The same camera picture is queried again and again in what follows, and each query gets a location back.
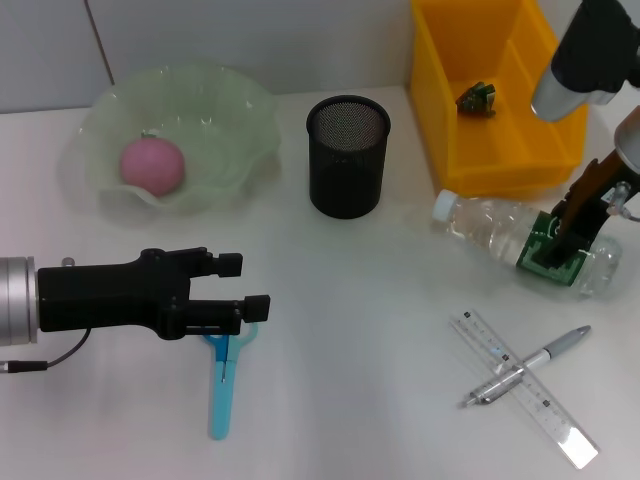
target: clear ruler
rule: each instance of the clear ruler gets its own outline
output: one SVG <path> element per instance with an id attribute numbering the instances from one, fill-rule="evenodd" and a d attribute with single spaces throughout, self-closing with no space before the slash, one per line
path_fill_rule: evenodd
<path id="1" fill-rule="evenodd" d="M 522 380 L 509 393 L 577 469 L 584 468 L 598 455 L 599 448 L 593 440 L 480 315 L 469 310 L 453 317 L 451 325 L 495 375 L 521 372 Z"/>

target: plastic water bottle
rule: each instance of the plastic water bottle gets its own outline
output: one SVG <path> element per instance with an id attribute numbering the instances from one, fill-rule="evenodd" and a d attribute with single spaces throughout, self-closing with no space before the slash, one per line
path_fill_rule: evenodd
<path id="1" fill-rule="evenodd" d="M 552 217 L 517 202 L 496 198 L 467 199 L 443 190 L 436 200 L 433 219 L 448 224 L 449 233 L 485 250 L 493 259 L 568 286 L 579 296 L 590 297 L 604 292 L 622 256 L 622 248 L 616 240 L 600 235 L 590 251 L 582 254 L 584 263 L 577 261 L 572 265 L 573 270 L 564 267 L 544 269 L 533 262 L 531 256 L 535 252 L 535 240 L 539 238 L 540 222 L 549 219 L 551 230 Z"/>

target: bottle cap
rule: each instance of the bottle cap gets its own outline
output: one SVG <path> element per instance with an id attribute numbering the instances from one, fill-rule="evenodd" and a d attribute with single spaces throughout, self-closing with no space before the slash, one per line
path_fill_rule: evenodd
<path id="1" fill-rule="evenodd" d="M 436 199 L 436 204 L 433 207 L 433 213 L 431 217 L 438 222 L 448 222 L 451 220 L 453 214 L 453 208 L 456 205 L 458 195 L 450 192 L 449 190 L 443 190 Z"/>

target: white tabletop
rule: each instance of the white tabletop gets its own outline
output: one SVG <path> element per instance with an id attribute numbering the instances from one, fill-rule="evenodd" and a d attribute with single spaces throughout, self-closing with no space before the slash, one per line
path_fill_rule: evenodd
<path id="1" fill-rule="evenodd" d="M 636 478 L 640 471 L 640 247 L 608 299 L 545 298 L 429 229 L 434 187 L 401 88 L 358 91 L 392 119 L 382 200 L 364 218 L 319 213 L 307 190 L 309 110 L 328 93 L 279 97 L 280 167 L 237 201 L 191 217 L 97 202 L 60 161 L 86 110 L 0 117 L 0 253 L 55 266 L 119 263 L 146 247 L 240 252 L 239 279 L 200 279 L 192 298 L 268 293 L 272 309 L 238 364 L 229 437 L 207 436 L 210 350 L 149 330 L 96 330 L 45 373 L 0 378 L 2 478 Z M 587 156 L 610 150 L 592 122 Z M 466 411 L 478 378 L 449 314 L 477 309 L 522 355 L 591 324 L 539 378 L 602 448 L 577 472 L 505 398 Z M 41 334 L 3 359 L 51 360 L 82 332 Z"/>

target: yellow bin divider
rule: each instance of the yellow bin divider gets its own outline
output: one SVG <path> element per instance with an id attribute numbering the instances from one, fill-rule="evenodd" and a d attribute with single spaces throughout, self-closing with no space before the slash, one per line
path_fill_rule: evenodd
<path id="1" fill-rule="evenodd" d="M 566 182 L 582 161 L 588 110 L 553 124 L 531 110 L 558 43 L 535 0 L 411 2 L 411 98 L 442 187 L 517 197 Z M 456 99 L 480 81 L 496 87 L 496 115 L 458 115 Z"/>

